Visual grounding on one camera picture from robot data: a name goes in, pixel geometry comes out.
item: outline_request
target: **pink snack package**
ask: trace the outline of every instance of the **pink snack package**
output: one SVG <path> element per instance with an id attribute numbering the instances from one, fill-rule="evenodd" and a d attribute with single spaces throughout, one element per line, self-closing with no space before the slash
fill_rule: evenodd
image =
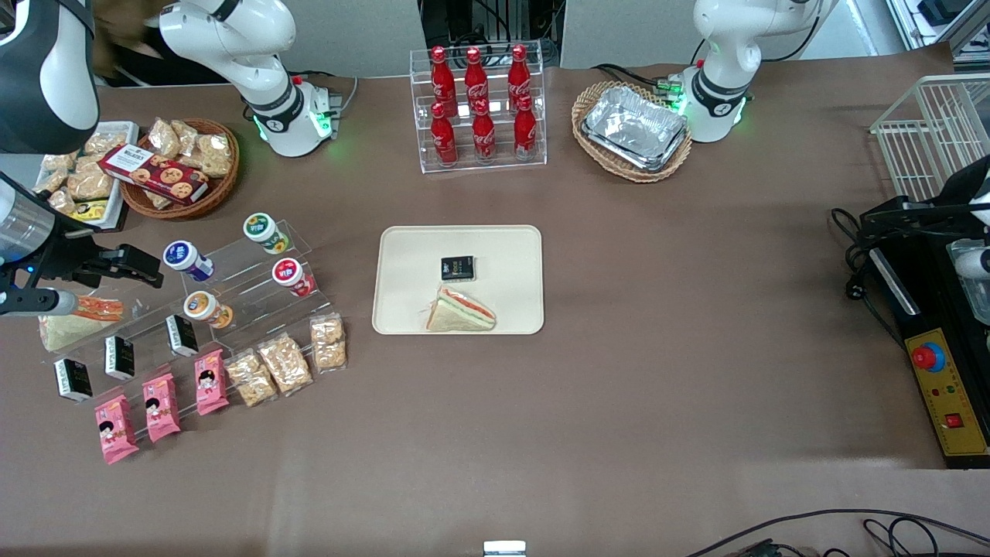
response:
<path id="1" fill-rule="evenodd" d="M 96 424 L 100 428 L 103 460 L 113 464 L 138 451 L 131 426 L 131 406 L 122 394 L 96 407 Z"/>
<path id="2" fill-rule="evenodd" d="M 227 404 L 227 375 L 220 358 L 223 349 L 200 356 L 193 368 L 196 374 L 196 411 L 206 415 Z"/>
<path id="3" fill-rule="evenodd" d="M 148 437 L 154 443 L 169 433 L 182 431 L 179 427 L 179 407 L 175 403 L 175 381 L 172 374 L 156 377 L 145 383 L 145 415 Z"/>

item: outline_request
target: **coca-cola bottle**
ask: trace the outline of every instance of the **coca-cola bottle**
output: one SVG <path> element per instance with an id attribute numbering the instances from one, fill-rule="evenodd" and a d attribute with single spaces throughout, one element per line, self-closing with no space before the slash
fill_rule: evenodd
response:
<path id="1" fill-rule="evenodd" d="M 474 155 L 481 165 L 491 165 L 495 158 L 495 123 L 488 115 L 488 99 L 476 99 L 471 103 L 474 109 Z"/>
<path id="2" fill-rule="evenodd" d="M 434 83 L 434 95 L 437 102 L 444 106 L 444 115 L 453 118 L 457 115 L 457 91 L 453 88 L 453 73 L 446 65 L 446 53 L 444 47 L 437 45 L 430 51 L 430 59 L 433 61 L 431 77 Z"/>
<path id="3" fill-rule="evenodd" d="M 526 95 L 517 102 L 516 159 L 531 161 L 537 154 L 537 118 L 533 115 L 533 97 Z"/>
<path id="4" fill-rule="evenodd" d="M 509 112 L 516 114 L 516 104 L 530 96 L 530 68 L 526 65 L 526 46 L 512 47 L 512 67 L 509 68 Z"/>
<path id="5" fill-rule="evenodd" d="M 450 168 L 457 164 L 457 145 L 453 141 L 453 126 L 446 118 L 444 104 L 435 102 L 431 107 L 434 114 L 433 124 L 430 131 L 434 136 L 434 147 L 437 148 L 437 159 L 440 166 Z"/>
<path id="6" fill-rule="evenodd" d="M 467 71 L 464 73 L 464 87 L 467 88 L 467 106 L 471 108 L 471 114 L 478 106 L 478 100 L 483 99 L 485 106 L 488 106 L 488 75 L 481 67 L 481 51 L 478 47 L 467 48 Z"/>

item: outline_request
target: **power cord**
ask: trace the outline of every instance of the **power cord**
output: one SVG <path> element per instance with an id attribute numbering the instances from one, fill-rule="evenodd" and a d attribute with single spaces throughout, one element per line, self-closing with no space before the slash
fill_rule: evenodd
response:
<path id="1" fill-rule="evenodd" d="M 986 546 L 990 547 L 990 537 L 987 537 L 987 536 L 978 534 L 976 532 L 972 532 L 972 531 L 966 530 L 964 528 L 960 528 L 958 526 L 954 526 L 952 524 L 948 524 L 946 522 L 942 522 L 940 520 L 935 520 L 934 518 L 929 518 L 927 516 L 922 516 L 920 514 L 911 514 L 911 513 L 908 513 L 908 512 L 898 512 L 896 510 L 885 510 L 885 509 L 881 509 L 881 508 L 823 508 L 821 510 L 812 510 L 810 512 L 801 512 L 801 513 L 798 513 L 798 514 L 787 514 L 785 516 L 779 516 L 777 518 L 772 518 L 772 519 L 767 520 L 765 522 L 761 522 L 760 524 L 757 524 L 756 526 L 749 527 L 749 528 L 747 528 L 745 530 L 742 530 L 740 532 L 737 532 L 737 533 L 735 533 L 735 534 L 733 534 L 733 535 L 731 535 L 729 537 L 726 537 L 726 538 L 724 538 L 722 540 L 719 540 L 719 541 L 713 543 L 712 545 L 709 545 L 708 547 L 706 547 L 704 549 L 701 549 L 699 551 L 695 551 L 694 553 L 691 553 L 690 555 L 687 555 L 686 557 L 701 557 L 702 555 L 706 555 L 708 553 L 711 553 L 712 551 L 715 551 L 716 549 L 718 549 L 718 548 L 720 548 L 720 547 L 722 547 L 724 545 L 730 544 L 730 543 L 732 543 L 732 542 L 740 539 L 741 537 L 750 535 L 750 534 L 752 534 L 754 532 L 757 532 L 759 530 L 762 530 L 763 528 L 767 528 L 769 526 L 773 526 L 773 525 L 779 524 L 781 522 L 789 522 L 789 521 L 792 521 L 792 520 L 801 520 L 801 519 L 804 519 L 804 518 L 812 518 L 812 517 L 815 517 L 815 516 L 824 516 L 824 515 L 827 515 L 827 514 L 882 514 L 882 515 L 885 515 L 885 516 L 894 516 L 894 517 L 897 518 L 897 520 L 895 520 L 894 522 L 892 522 L 891 523 L 891 526 L 896 526 L 897 523 L 900 523 L 902 521 L 903 522 L 911 522 L 911 523 L 914 523 L 914 524 L 920 524 L 921 526 L 924 526 L 925 524 L 928 524 L 928 525 L 931 525 L 931 526 L 937 526 L 938 528 L 941 528 L 943 530 L 952 532 L 954 534 L 957 534 L 957 535 L 960 535 L 960 536 L 963 536 L 963 537 L 970 538 L 972 540 L 975 540 L 975 541 L 980 542 L 983 545 L 986 545 Z M 897 538 L 893 535 L 893 528 L 892 527 L 886 527 L 884 529 L 888 533 L 888 543 L 889 543 L 889 546 L 890 547 L 893 547 L 895 544 L 899 544 L 900 543 L 897 540 Z M 931 540 L 934 542 L 935 541 L 935 537 L 934 536 L 931 536 Z M 935 545 L 933 547 L 933 549 L 934 549 L 933 554 L 932 555 L 929 555 L 927 557 L 960 557 L 960 555 L 963 555 L 963 554 L 938 553 L 938 546 L 937 545 Z M 926 557 L 926 556 L 922 556 L 922 555 L 912 555 L 910 552 L 907 552 L 907 550 L 904 550 L 904 551 L 905 551 L 905 553 L 903 553 L 903 554 L 901 554 L 901 553 L 894 553 L 894 557 L 898 557 L 899 555 L 907 555 L 908 557 Z M 823 557 L 827 557 L 830 553 L 840 553 L 841 555 L 845 555 L 846 557 L 848 556 L 848 554 L 845 553 L 844 551 L 842 551 L 840 549 L 835 549 L 834 548 L 834 549 L 830 549 L 829 551 L 826 551 L 826 553 L 825 553 L 825 555 L 823 555 Z"/>

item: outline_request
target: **red button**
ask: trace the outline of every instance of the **red button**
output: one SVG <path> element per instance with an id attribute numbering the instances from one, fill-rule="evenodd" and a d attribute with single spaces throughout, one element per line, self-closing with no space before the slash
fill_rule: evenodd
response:
<path id="1" fill-rule="evenodd" d="M 962 427 L 962 416 L 960 416 L 959 414 L 946 414 L 945 427 L 948 427 L 949 429 Z"/>
<path id="2" fill-rule="evenodd" d="M 939 361 L 935 354 L 935 350 L 927 346 L 919 346 L 911 352 L 911 360 L 914 361 L 915 365 L 923 370 L 930 370 Z"/>

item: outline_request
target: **cookie box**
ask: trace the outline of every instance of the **cookie box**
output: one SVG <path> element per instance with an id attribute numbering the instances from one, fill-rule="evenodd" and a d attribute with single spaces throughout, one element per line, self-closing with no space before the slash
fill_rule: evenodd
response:
<path id="1" fill-rule="evenodd" d="M 192 205 L 208 188 L 207 178 L 199 170 L 133 145 L 111 150 L 99 165 L 115 178 L 180 205 Z"/>

